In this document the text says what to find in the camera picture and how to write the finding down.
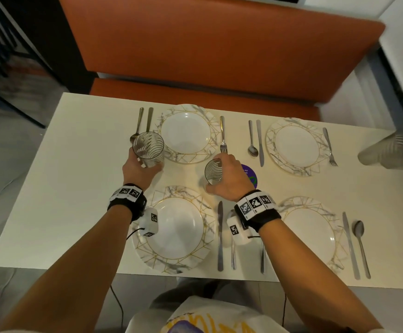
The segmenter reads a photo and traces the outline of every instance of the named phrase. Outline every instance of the wristband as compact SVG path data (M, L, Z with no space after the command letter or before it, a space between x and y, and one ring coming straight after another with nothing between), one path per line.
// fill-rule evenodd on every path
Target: wristband
M133 183L127 183L112 194L107 210L116 205L125 206L132 213L132 221L136 221L143 215L146 203L143 190Z
M243 224L244 229L252 227L256 232L277 218L281 218L272 197L261 190L252 190L243 196L234 206L234 210Z

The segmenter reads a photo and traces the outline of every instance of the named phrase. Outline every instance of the right hand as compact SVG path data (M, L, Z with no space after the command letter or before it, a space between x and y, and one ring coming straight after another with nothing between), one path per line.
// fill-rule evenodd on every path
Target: right hand
M254 185L244 172L240 161L236 160L233 155L220 153L214 159L221 160L223 176L220 183L206 185L206 192L238 202L244 195L254 190Z

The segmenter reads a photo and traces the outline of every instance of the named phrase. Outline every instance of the cutlery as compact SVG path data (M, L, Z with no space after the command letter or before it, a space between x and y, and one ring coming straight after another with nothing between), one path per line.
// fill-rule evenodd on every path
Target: cutlery
M232 250L231 250L231 266L232 270L235 270L237 268L235 264L235 245L234 245L234 239L232 239Z
M147 114L147 125L146 125L146 132L149 132L150 130L150 123L152 121L152 114L154 113L154 108L149 107L149 112Z
M225 142L225 118L223 116L220 117L220 127L221 127L221 138L223 139L223 141L220 144L220 151L221 153L227 153L228 146L226 145Z
M218 204L218 271L223 271L223 201Z
M331 141L329 141L328 130L326 129L326 127L323 128L323 134L325 135L326 141L328 142L329 146L329 163L334 167L338 167L338 164L334 160L334 156L332 155Z
M258 133L258 143L259 143L259 154L260 154L260 167L265 164L265 155L263 154L263 145L261 143L261 121L257 120L257 133Z
M254 140L252 135L252 120L249 120L249 134L251 135L251 145L248 148L248 153L253 157L258 157L258 150L254 147Z
M360 272L359 267L357 266L357 261L355 259L354 247L352 246L351 232L349 231L349 224L348 224L348 218L346 217L346 212L343 212L343 228L345 229L346 237L348 239L349 252L351 254L352 269L354 270L354 278L359 280Z
M266 249L263 242L261 242L261 261L260 261L260 272L265 274L265 259L266 259Z
M360 244L360 251L362 252L363 266L365 268L366 278L371 279L371 274L369 272L368 263L366 262L365 250L363 250L362 236L365 233L365 226L362 221L355 221L352 224L352 232L354 236L357 237Z
M140 130L140 124L142 122L142 117L143 117L143 111L144 111L144 107L140 107L140 114L138 114L138 123L137 123L137 132L135 132L135 134L132 134L132 136L130 137L130 143L133 144L133 141L135 140L135 138L138 137L138 135L140 135L138 133L138 131Z

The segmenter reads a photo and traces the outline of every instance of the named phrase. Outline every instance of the purple sticker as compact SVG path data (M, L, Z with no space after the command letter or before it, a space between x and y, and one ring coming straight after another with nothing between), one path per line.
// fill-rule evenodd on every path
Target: purple sticker
M256 173L248 166L246 165L241 165L243 167L244 172L248 176L249 180L251 180L252 184L254 185L254 188L257 189L257 175Z

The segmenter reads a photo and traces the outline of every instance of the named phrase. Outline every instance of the orange cushion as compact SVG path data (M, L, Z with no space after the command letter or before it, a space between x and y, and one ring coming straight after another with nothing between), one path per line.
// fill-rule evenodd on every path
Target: orange cushion
M385 26L245 0L60 0L89 71L327 102Z
M293 103L217 95L208 92L178 89L160 85L96 78L91 95L158 102L164 104L195 104L207 109L297 117L320 121L319 109Z

